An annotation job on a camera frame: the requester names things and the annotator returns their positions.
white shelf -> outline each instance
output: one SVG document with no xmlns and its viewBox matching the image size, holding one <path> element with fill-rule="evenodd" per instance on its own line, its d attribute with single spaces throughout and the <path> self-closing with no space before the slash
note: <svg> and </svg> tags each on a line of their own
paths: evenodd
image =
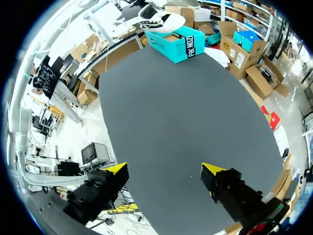
<svg viewBox="0 0 313 235">
<path fill-rule="evenodd" d="M 233 22 L 239 24 L 240 26 L 245 27 L 245 28 L 247 28 L 247 29 L 253 31 L 253 32 L 254 32 L 256 35 L 258 35 L 260 38 L 264 39 L 264 36 L 263 36 L 262 34 L 260 34 L 259 32 L 255 31 L 254 29 L 250 28 L 248 25 L 246 25 L 246 24 L 244 24 L 244 23 L 242 23 L 242 22 L 240 22 L 240 21 L 238 21 L 238 20 L 235 20 L 235 19 L 233 19 L 233 18 L 231 18 L 231 17 L 228 17 L 228 16 L 225 16 L 225 19 L 228 19 L 228 20 L 230 20 L 230 21 L 233 21 Z"/>
<path fill-rule="evenodd" d="M 219 17 L 219 18 L 221 17 L 221 16 L 218 16 L 218 15 L 214 15 L 214 14 L 211 14 L 211 16 L 215 16 L 215 17 Z"/>
<path fill-rule="evenodd" d="M 249 14 L 249 13 L 247 13 L 247 12 L 241 10 L 241 9 L 238 9 L 238 8 L 232 7 L 232 6 L 228 6 L 228 5 L 225 5 L 225 7 L 230 8 L 230 9 L 233 9 L 233 10 L 238 11 L 238 12 L 241 12 L 241 13 L 247 15 L 247 16 L 250 16 L 251 18 L 255 19 L 256 21 L 258 21 L 258 22 L 260 22 L 261 24 L 263 24 L 263 25 L 265 25 L 266 27 L 268 27 L 268 24 L 267 24 L 266 22 L 264 22 L 263 20 L 260 20 L 259 18 L 255 17 L 255 16 L 253 16 L 253 15 L 251 15 L 251 14 Z"/>
<path fill-rule="evenodd" d="M 256 5 L 256 4 L 254 4 L 254 3 L 252 3 L 252 2 L 250 2 L 250 1 L 247 1 L 247 0 L 240 0 L 240 1 L 243 1 L 243 2 L 245 2 L 245 3 L 248 3 L 248 4 L 250 4 L 250 5 L 256 7 L 256 8 L 258 8 L 258 9 L 260 9 L 261 11 L 264 11 L 265 13 L 267 13 L 267 14 L 270 15 L 270 12 L 269 12 L 269 11 L 265 10 L 264 8 L 262 8 L 262 7 L 260 7 L 260 6 Z"/>
<path fill-rule="evenodd" d="M 220 6 L 220 5 L 221 5 L 220 3 L 213 2 L 213 1 L 205 1 L 205 0 L 197 0 L 197 1 L 199 1 L 199 2 L 206 2 L 206 3 L 211 3 L 211 4 L 218 5 L 218 6 Z"/>
</svg>

metal shelving unit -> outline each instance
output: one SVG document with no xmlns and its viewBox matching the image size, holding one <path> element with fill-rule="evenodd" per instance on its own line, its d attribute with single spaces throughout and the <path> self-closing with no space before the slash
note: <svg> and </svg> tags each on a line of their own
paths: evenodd
<svg viewBox="0 0 313 235">
<path fill-rule="evenodd" d="M 256 30 L 250 28 L 248 25 L 246 25 L 246 24 L 244 24 L 244 23 L 242 23 L 242 22 L 240 22 L 240 21 L 238 21 L 238 20 L 235 20 L 235 19 L 233 19 L 233 18 L 231 18 L 231 17 L 229 17 L 229 16 L 225 16 L 225 19 L 228 19 L 228 20 L 230 20 L 230 21 L 233 21 L 233 22 L 235 22 L 236 24 L 239 24 L 240 26 L 245 27 L 245 28 L 251 30 L 251 31 L 254 32 L 256 35 L 258 35 L 260 38 L 265 39 L 264 36 L 263 36 L 261 33 L 259 33 L 258 31 L 256 31 Z"/>
<path fill-rule="evenodd" d="M 221 7 L 221 15 L 220 15 L 220 16 L 213 15 L 213 16 L 216 16 L 216 17 L 221 18 L 221 21 L 225 21 L 226 19 L 227 19 L 227 20 L 230 20 L 230 21 L 233 21 L 233 22 L 235 22 L 238 26 L 244 27 L 244 28 L 246 28 L 246 29 L 248 29 L 248 30 L 253 31 L 253 32 L 256 33 L 260 38 L 262 38 L 264 41 L 267 41 L 268 38 L 269 38 L 269 34 L 270 34 L 270 31 L 271 31 L 271 28 L 272 28 L 273 15 L 272 15 L 269 11 L 267 11 L 266 9 L 264 9 L 264 8 L 262 8 L 262 7 L 260 7 L 260 6 L 256 5 L 256 4 L 254 4 L 254 3 L 251 3 L 250 1 L 247 1 L 247 0 L 241 0 L 241 1 L 246 2 L 246 3 L 250 4 L 250 5 L 252 5 L 252 6 L 258 8 L 259 10 L 262 10 L 262 11 L 264 11 L 265 13 L 269 14 L 269 22 L 265 22 L 264 20 L 261 20 L 261 19 L 255 17 L 255 16 L 249 14 L 248 12 L 245 12 L 245 11 L 243 11 L 243 10 L 241 10 L 241 9 L 236 8 L 236 7 L 226 5 L 226 4 L 225 4 L 225 0 L 221 0 L 221 3 L 214 2 L 214 1 L 209 1 L 209 0 L 198 0 L 198 2 L 201 2 L 202 4 L 203 4 L 203 3 L 208 3 L 208 4 L 211 4 L 211 5 L 220 6 L 220 7 Z M 238 11 L 238 12 L 240 12 L 240 13 L 246 15 L 246 16 L 249 16 L 249 17 L 251 17 L 251 18 L 257 20 L 258 22 L 260 22 L 262 25 L 264 25 L 265 27 L 268 28 L 266 35 L 265 35 L 265 36 L 262 35 L 262 34 L 259 33 L 258 31 L 254 30 L 254 29 L 252 29 L 251 27 L 249 27 L 248 25 L 244 24 L 243 22 L 240 22 L 240 21 L 238 21 L 238 20 L 236 20 L 236 19 L 233 19 L 233 18 L 231 18 L 231 17 L 229 17 L 229 16 L 226 16 L 226 15 L 225 15 L 225 9 L 226 9 L 226 8 L 229 8 L 229 9 L 232 9 L 232 10 L 235 10 L 235 11 Z"/>
</svg>

desk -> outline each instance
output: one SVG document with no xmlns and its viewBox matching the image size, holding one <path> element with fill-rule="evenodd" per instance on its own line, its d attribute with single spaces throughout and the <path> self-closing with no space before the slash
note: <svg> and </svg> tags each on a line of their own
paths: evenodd
<svg viewBox="0 0 313 235">
<path fill-rule="evenodd" d="M 117 161 L 129 163 L 127 189 L 160 235 L 234 223 L 200 180 L 202 162 L 235 168 L 263 195 L 283 171 L 260 108 L 206 54 L 174 64 L 145 47 L 105 72 L 99 90 Z"/>
<path fill-rule="evenodd" d="M 140 42 L 140 39 L 138 38 L 137 34 L 130 35 L 129 37 L 124 38 L 123 40 L 120 40 L 119 42 L 115 43 L 113 46 L 109 48 L 105 48 L 98 56 L 96 56 L 91 62 L 88 64 L 82 64 L 78 68 L 78 70 L 74 73 L 75 75 L 78 76 L 78 78 L 85 83 L 90 90 L 93 92 L 96 92 L 99 94 L 99 90 L 95 88 L 92 84 L 90 84 L 88 81 L 86 81 L 83 76 L 91 70 L 93 67 L 95 67 L 100 61 L 102 61 L 104 58 L 106 58 L 107 55 L 110 55 L 112 52 L 116 51 L 120 47 L 124 46 L 126 43 L 129 43 L 131 41 L 135 40 L 138 43 L 139 49 L 142 49 L 143 46 Z"/>
</svg>

cardboard box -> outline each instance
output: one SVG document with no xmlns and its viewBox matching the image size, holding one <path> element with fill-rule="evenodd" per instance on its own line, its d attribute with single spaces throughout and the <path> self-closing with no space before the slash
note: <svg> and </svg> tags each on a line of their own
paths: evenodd
<svg viewBox="0 0 313 235">
<path fill-rule="evenodd" d="M 240 12 L 236 12 L 236 11 L 232 11 L 232 10 L 229 10 L 227 9 L 226 10 L 226 15 L 230 18 L 233 18 L 235 20 L 238 20 L 240 22 L 243 22 L 244 21 L 244 15 Z"/>
<path fill-rule="evenodd" d="M 179 40 L 180 38 L 176 37 L 175 35 L 171 34 L 171 35 L 167 35 L 164 37 L 167 41 L 170 42 L 175 42 L 177 40 Z"/>
<path fill-rule="evenodd" d="M 289 153 L 283 162 L 283 166 L 285 170 L 292 168 L 292 166 L 290 165 L 290 159 L 291 159 L 291 154 Z"/>
<path fill-rule="evenodd" d="M 259 41 L 260 38 L 252 31 L 240 31 L 235 32 L 233 41 L 245 49 L 247 52 L 251 52 L 254 41 Z"/>
<path fill-rule="evenodd" d="M 91 104 L 95 99 L 97 99 L 97 96 L 96 92 L 85 90 L 77 97 L 77 100 L 81 104 Z"/>
<path fill-rule="evenodd" d="M 141 41 L 141 44 L 142 44 L 144 47 L 146 47 L 146 46 L 149 45 L 146 34 L 144 34 L 144 35 L 141 36 L 140 41 Z"/>
<path fill-rule="evenodd" d="M 99 75 L 103 74 L 106 70 L 109 70 L 123 60 L 126 56 L 134 53 L 135 51 L 140 50 L 140 47 L 136 40 L 131 40 L 130 42 L 122 45 L 118 49 L 114 50 L 108 55 L 104 57 L 101 61 L 99 61 L 96 65 L 93 66 L 93 70 L 95 70 Z"/>
<path fill-rule="evenodd" d="M 225 228 L 224 230 L 227 235 L 237 235 L 239 230 L 241 230 L 242 227 L 243 226 L 241 225 L 241 223 L 237 222 Z"/>
<path fill-rule="evenodd" d="M 93 43 L 98 43 L 100 40 L 99 40 L 99 37 L 95 34 L 91 34 L 86 40 L 85 40 L 85 45 L 88 47 L 88 48 L 91 48 Z"/>
<path fill-rule="evenodd" d="M 204 53 L 205 34 L 182 26 L 173 33 L 145 32 L 149 45 L 174 63 Z M 165 36 L 176 35 L 179 40 L 168 41 Z"/>
<path fill-rule="evenodd" d="M 222 35 L 220 50 L 224 51 L 230 59 L 227 69 L 240 80 L 246 76 L 246 69 L 259 61 L 266 42 L 254 41 L 251 52 L 249 53 L 233 42 L 234 33 L 237 31 L 236 23 L 219 22 L 219 27 Z"/>
<path fill-rule="evenodd" d="M 165 11 L 173 12 L 180 14 L 186 19 L 184 26 L 193 27 L 194 26 L 194 18 L 195 12 L 194 9 L 189 7 L 180 7 L 180 6 L 165 6 Z"/>
<path fill-rule="evenodd" d="M 98 73 L 91 71 L 84 75 L 84 79 L 91 83 L 93 86 L 96 84 Z M 97 93 L 91 91 L 85 83 L 81 83 L 78 93 L 77 100 L 80 104 L 90 104 L 97 98 Z"/>
<path fill-rule="evenodd" d="M 211 6 L 212 14 L 220 16 L 221 15 L 221 9 L 216 6 Z"/>
<path fill-rule="evenodd" d="M 203 32 L 205 35 L 212 35 L 215 34 L 214 29 L 211 27 L 210 24 L 208 25 L 200 25 L 199 31 Z"/>
<path fill-rule="evenodd" d="M 292 181 L 291 170 L 289 169 L 284 170 L 279 180 L 276 182 L 275 186 L 271 189 L 271 192 L 274 194 L 274 197 L 283 200 L 291 181 Z"/>
<path fill-rule="evenodd" d="M 264 16 L 266 14 L 264 11 L 260 10 L 259 8 L 256 8 L 255 6 L 252 8 L 252 10 L 261 16 Z"/>
<path fill-rule="evenodd" d="M 250 7 L 242 5 L 242 4 L 238 3 L 238 2 L 234 2 L 233 3 L 233 7 L 241 9 L 241 10 L 243 10 L 243 11 L 249 13 L 249 14 L 251 14 L 251 12 L 252 12 L 252 9 Z"/>
<path fill-rule="evenodd" d="M 84 62 L 84 56 L 87 55 L 89 48 L 85 45 L 85 43 L 81 43 L 76 46 L 71 52 L 71 56 L 76 59 L 79 63 Z"/>
<path fill-rule="evenodd" d="M 221 7 L 216 7 L 216 6 L 209 6 L 209 5 L 203 5 L 201 8 L 209 9 L 211 10 L 211 14 L 220 16 L 221 15 Z"/>
<path fill-rule="evenodd" d="M 258 70 L 258 66 L 254 65 L 248 69 L 246 69 L 246 72 L 248 74 L 248 77 L 246 78 L 248 83 L 254 88 L 256 93 L 261 97 L 261 99 L 266 99 L 270 94 L 272 94 L 273 91 L 278 92 L 284 97 L 287 97 L 290 89 L 289 87 L 281 84 L 284 80 L 283 75 L 278 70 L 278 68 L 267 58 L 264 57 L 263 62 L 276 76 L 278 85 L 273 88 L 261 75 L 261 73 Z"/>
<path fill-rule="evenodd" d="M 262 106 L 263 100 L 247 85 L 244 83 L 241 83 L 241 85 L 244 86 L 244 88 L 246 89 L 246 91 L 252 96 L 252 98 L 254 99 L 254 101 L 257 103 L 257 105 L 259 107 Z"/>
<path fill-rule="evenodd" d="M 211 22 L 210 21 L 203 21 L 203 22 L 195 21 L 194 22 L 194 29 L 199 30 L 199 27 L 202 26 L 202 25 L 204 25 L 204 26 L 208 26 L 208 25 L 211 26 Z"/>
</svg>

blue box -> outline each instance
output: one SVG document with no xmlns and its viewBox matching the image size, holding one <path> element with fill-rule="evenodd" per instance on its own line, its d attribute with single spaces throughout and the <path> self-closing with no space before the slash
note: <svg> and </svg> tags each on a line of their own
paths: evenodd
<svg viewBox="0 0 313 235">
<path fill-rule="evenodd" d="M 249 26 L 249 27 L 252 28 L 252 29 L 255 29 L 255 28 L 256 28 L 256 27 L 255 27 L 253 24 L 251 24 L 251 23 L 245 23 L 245 25 Z"/>
<path fill-rule="evenodd" d="M 206 41 L 210 44 L 210 45 L 213 45 L 215 43 L 218 43 L 221 41 L 221 33 L 218 32 L 218 33 L 215 33 L 215 34 L 212 34 L 208 37 L 206 37 Z"/>
<path fill-rule="evenodd" d="M 204 53 L 205 34 L 193 28 L 182 26 L 173 33 L 145 32 L 149 45 L 165 55 L 175 64 Z M 176 41 L 169 41 L 165 36 L 180 37 Z"/>
<path fill-rule="evenodd" d="M 247 52 L 251 52 L 253 42 L 260 40 L 259 37 L 252 31 L 240 31 L 235 32 L 233 36 L 233 42 L 241 46 Z"/>
</svg>

